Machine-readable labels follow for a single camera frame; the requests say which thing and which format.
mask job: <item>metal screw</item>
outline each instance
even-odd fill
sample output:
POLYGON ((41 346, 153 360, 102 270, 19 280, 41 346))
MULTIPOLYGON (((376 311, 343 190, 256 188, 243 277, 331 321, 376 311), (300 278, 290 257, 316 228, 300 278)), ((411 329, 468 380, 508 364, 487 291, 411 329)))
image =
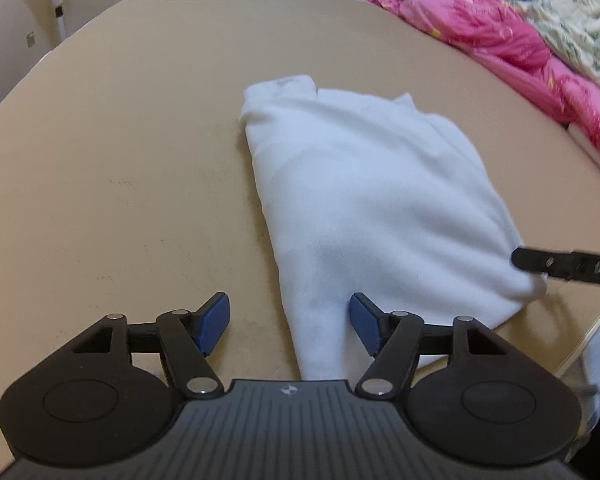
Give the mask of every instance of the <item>metal screw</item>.
POLYGON ((362 389, 368 394, 383 396, 391 392, 394 386, 386 379, 367 379, 362 383, 362 389))
POLYGON ((196 377, 187 381, 187 388, 194 394, 210 394, 218 388, 218 382, 211 377, 196 377))

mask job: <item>table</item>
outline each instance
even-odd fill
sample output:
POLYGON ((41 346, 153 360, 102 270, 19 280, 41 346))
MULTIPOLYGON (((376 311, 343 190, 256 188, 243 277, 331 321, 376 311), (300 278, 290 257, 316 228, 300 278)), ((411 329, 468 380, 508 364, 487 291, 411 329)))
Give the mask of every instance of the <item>table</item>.
MULTIPOLYGON (((148 322, 217 290, 234 377, 297 378, 238 126, 242 91, 306 73, 454 120, 526 243, 600 251, 600 172, 564 129, 462 53, 356 0, 125 0, 0 104, 0 394, 111 312, 148 322)), ((552 283, 500 329, 555 371, 600 288, 552 283)), ((156 359, 134 362, 157 371, 156 359)), ((10 453, 0 434, 0 469, 10 453)))

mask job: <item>pink floral comforter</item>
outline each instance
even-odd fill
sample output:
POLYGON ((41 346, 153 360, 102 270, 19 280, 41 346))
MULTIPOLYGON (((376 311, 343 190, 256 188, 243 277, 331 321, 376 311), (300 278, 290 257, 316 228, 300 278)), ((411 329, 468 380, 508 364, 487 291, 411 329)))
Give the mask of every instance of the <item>pink floral comforter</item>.
POLYGON ((600 152, 600 88, 551 53, 506 0, 367 0, 451 44, 600 152))

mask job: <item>white cloth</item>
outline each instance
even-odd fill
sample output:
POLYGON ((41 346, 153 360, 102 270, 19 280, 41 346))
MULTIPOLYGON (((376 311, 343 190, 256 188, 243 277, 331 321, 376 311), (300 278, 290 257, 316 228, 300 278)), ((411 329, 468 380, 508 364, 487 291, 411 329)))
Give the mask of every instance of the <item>white cloth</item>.
MULTIPOLYGON (((309 76, 244 92, 258 195, 305 380, 370 364, 347 306, 364 292, 386 312, 493 327, 544 294, 518 271, 522 243, 480 156, 449 120, 389 101, 317 89, 309 76)), ((430 362, 423 359, 421 364, 430 362)))

